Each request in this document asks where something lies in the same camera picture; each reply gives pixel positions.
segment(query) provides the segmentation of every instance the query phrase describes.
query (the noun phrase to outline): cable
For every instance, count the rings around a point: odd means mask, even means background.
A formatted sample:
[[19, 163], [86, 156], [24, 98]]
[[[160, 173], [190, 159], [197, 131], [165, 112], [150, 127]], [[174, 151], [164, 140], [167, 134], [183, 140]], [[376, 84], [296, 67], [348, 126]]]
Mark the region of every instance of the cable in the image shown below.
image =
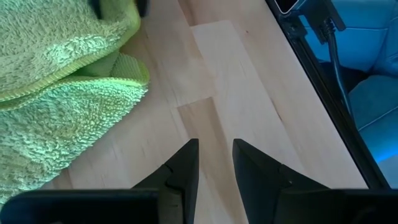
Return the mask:
[[330, 61], [333, 65], [333, 69], [335, 71], [337, 84], [338, 84], [338, 87], [341, 92], [343, 104], [346, 106], [346, 109], [347, 109], [348, 113], [351, 115], [351, 117], [353, 117], [353, 112], [351, 109], [351, 103], [349, 101], [348, 92], [344, 85], [343, 78], [341, 76], [340, 60], [338, 58], [337, 42], [336, 42], [336, 36], [335, 36], [335, 26], [333, 25], [331, 19], [327, 19], [327, 20], [323, 21], [321, 30], [328, 42]]

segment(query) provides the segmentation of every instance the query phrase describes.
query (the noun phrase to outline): wooden countertop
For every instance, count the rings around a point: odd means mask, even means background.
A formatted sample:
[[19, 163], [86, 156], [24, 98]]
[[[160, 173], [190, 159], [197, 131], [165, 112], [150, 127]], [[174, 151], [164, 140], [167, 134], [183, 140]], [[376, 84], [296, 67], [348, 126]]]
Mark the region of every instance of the wooden countertop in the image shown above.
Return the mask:
[[366, 187], [263, 0], [152, 0], [123, 51], [148, 66], [147, 96], [44, 188], [131, 188], [190, 138], [200, 139], [195, 223], [247, 223], [234, 138], [326, 186]]

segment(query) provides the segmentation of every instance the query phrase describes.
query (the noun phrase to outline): towel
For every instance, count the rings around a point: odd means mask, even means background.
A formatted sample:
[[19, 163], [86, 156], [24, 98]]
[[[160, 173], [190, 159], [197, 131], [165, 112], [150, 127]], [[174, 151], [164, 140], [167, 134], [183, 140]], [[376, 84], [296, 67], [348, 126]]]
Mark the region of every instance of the towel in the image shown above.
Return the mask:
[[133, 0], [0, 1], [0, 207], [40, 188], [121, 120], [149, 75], [119, 48]]

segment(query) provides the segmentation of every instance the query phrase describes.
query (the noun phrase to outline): black strip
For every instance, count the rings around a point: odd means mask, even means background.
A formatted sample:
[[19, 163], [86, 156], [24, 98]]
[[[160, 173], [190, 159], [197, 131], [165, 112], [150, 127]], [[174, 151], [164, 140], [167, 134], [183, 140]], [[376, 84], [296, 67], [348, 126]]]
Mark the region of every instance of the black strip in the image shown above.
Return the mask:
[[[281, 18], [282, 14], [278, 11], [273, 0], [266, 0], [275, 18]], [[347, 113], [344, 106], [333, 96], [330, 91], [330, 84], [327, 82], [326, 74], [315, 58], [310, 46], [304, 37], [290, 38], [290, 34], [281, 19], [276, 19], [281, 27], [290, 46], [293, 48], [298, 60], [300, 61], [305, 73], [310, 79], [321, 102], [328, 112], [333, 124], [345, 143], [351, 157], [358, 167], [363, 179], [370, 189], [390, 189], [386, 178], [380, 171], [379, 166], [366, 147], [362, 137], [359, 135], [351, 116]]]

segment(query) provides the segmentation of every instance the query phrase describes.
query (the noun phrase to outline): black object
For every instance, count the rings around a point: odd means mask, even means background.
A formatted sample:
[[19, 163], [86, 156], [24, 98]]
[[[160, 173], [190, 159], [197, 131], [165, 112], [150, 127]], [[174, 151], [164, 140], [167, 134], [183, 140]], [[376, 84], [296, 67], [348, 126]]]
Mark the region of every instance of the black object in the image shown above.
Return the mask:
[[335, 73], [338, 88], [340, 89], [342, 101], [346, 106], [348, 113], [351, 115], [352, 119], [354, 119], [348, 91], [341, 75], [335, 37], [335, 28], [339, 31], [346, 29], [343, 20], [337, 13], [331, 0], [300, 0], [299, 3], [296, 4], [294, 10], [290, 11], [289, 14], [284, 15], [284, 17], [298, 17], [299, 15], [305, 16], [308, 24], [318, 37], [321, 44], [328, 43], [330, 60], [333, 65], [333, 71]]
[[[320, 65], [325, 71], [328, 82], [330, 82], [332, 86], [338, 86], [335, 73], [333, 71], [333, 65], [330, 62], [322, 62]], [[370, 76], [370, 74], [366, 72], [357, 69], [346, 68], [343, 66], [340, 67], [340, 70], [348, 93], [351, 92], [360, 82], [369, 78]], [[341, 98], [341, 92], [338, 88], [333, 88], [331, 91], [337, 96], [337, 98]]]
[[307, 31], [300, 18], [289, 16], [290, 14], [281, 14], [274, 0], [265, 0], [265, 2], [280, 25], [368, 187], [389, 189], [386, 178], [358, 133], [350, 114], [341, 101], [336, 100], [339, 97], [336, 97], [333, 91], [334, 83], [329, 82], [329, 78], [305, 40]]
[[250, 224], [398, 221], [397, 190], [328, 189], [241, 139], [234, 140], [233, 161]]
[[[88, 4], [94, 10], [97, 18], [102, 19], [103, 15], [101, 12], [101, 0], [88, 0]], [[146, 15], [148, 15], [149, 0], [136, 0], [136, 6], [141, 17], [146, 17]]]
[[327, 19], [326, 21], [324, 21], [322, 29], [328, 41], [330, 61], [331, 64], [333, 65], [333, 70], [335, 71], [336, 81], [341, 93], [341, 99], [343, 100], [343, 103], [346, 106], [348, 113], [351, 115], [352, 119], [354, 120], [353, 111], [351, 109], [351, 102], [348, 96], [348, 90], [343, 82], [343, 75], [341, 73], [341, 65], [337, 52], [335, 28], [331, 19]]
[[88, 4], [93, 9], [95, 15], [98, 19], [102, 19], [102, 12], [101, 12], [101, 0], [88, 0]]
[[139, 15], [146, 17], [149, 13], [149, 0], [136, 0]]
[[198, 189], [198, 140], [192, 139], [131, 190], [35, 190], [11, 198], [2, 224], [192, 224]]

